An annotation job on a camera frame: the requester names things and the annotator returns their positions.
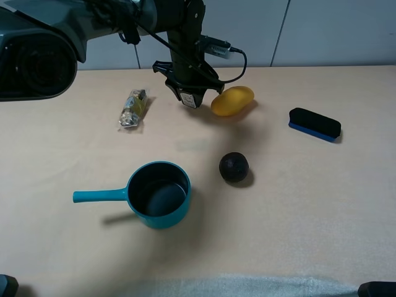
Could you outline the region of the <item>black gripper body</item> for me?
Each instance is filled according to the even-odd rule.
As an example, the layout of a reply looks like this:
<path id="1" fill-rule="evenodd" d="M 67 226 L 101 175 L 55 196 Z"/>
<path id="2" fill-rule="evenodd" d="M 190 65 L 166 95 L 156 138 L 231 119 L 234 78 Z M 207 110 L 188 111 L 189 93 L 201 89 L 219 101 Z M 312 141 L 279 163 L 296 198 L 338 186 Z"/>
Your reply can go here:
<path id="1" fill-rule="evenodd" d="M 205 61 L 204 50 L 212 44 L 212 39 L 201 35 L 200 31 L 185 33 L 175 29 L 166 34 L 167 41 L 159 36 L 155 38 L 168 47 L 171 61 L 155 61 L 152 66 L 154 72 L 166 77 L 165 84 L 174 92 L 185 90 L 203 95 L 206 90 L 212 89 L 222 93 L 225 84 Z"/>

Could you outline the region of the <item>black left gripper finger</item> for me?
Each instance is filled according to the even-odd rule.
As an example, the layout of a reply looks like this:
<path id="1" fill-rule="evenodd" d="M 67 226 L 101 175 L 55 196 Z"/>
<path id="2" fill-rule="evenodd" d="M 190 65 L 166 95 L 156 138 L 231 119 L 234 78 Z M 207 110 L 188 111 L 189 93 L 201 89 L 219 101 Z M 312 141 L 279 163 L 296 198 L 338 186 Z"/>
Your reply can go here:
<path id="1" fill-rule="evenodd" d="M 169 85 L 168 88 L 174 93 L 174 95 L 178 99 L 178 101 L 181 101 L 181 97 L 179 95 L 178 89 L 176 87 L 174 87 L 173 85 Z"/>

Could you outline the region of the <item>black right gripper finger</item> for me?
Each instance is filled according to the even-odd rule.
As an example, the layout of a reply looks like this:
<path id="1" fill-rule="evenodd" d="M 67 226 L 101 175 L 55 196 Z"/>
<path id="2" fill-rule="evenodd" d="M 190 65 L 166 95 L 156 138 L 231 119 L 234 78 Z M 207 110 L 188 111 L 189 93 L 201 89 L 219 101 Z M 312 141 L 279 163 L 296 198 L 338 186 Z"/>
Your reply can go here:
<path id="1" fill-rule="evenodd" d="M 197 89 L 195 91 L 195 104 L 196 108 L 199 108 L 204 100 L 204 96 L 207 89 Z"/>

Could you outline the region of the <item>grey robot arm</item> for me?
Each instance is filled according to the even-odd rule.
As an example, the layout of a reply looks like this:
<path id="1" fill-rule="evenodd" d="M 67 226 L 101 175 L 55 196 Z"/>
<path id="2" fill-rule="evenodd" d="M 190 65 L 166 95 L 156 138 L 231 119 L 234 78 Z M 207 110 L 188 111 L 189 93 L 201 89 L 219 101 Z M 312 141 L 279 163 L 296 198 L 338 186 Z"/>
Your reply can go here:
<path id="1" fill-rule="evenodd" d="M 1 100 L 43 100 L 64 93 L 87 43 L 118 34 L 136 45 L 144 35 L 168 36 L 171 61 L 157 61 L 166 86 L 179 101 L 222 92 L 225 84 L 204 56 L 210 38 L 201 34 L 202 1 L 6 1 L 1 8 Z"/>

